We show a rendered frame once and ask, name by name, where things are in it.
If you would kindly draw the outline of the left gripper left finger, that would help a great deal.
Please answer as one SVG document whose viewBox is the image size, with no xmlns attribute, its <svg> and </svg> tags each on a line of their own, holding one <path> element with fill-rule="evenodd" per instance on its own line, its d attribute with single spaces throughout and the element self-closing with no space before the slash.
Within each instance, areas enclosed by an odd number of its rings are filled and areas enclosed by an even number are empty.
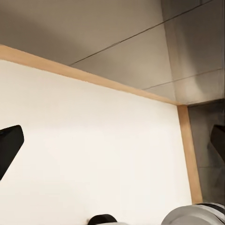
<svg viewBox="0 0 225 225">
<path fill-rule="evenodd" d="M 21 125 L 0 130 L 0 181 L 24 144 Z"/>
</svg>

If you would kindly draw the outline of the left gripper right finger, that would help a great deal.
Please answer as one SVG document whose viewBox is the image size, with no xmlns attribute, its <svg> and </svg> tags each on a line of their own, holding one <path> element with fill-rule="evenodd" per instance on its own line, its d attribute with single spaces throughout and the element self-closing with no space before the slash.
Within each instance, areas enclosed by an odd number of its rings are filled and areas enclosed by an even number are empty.
<svg viewBox="0 0 225 225">
<path fill-rule="evenodd" d="M 225 127 L 215 124 L 212 128 L 210 142 L 225 162 Z"/>
</svg>

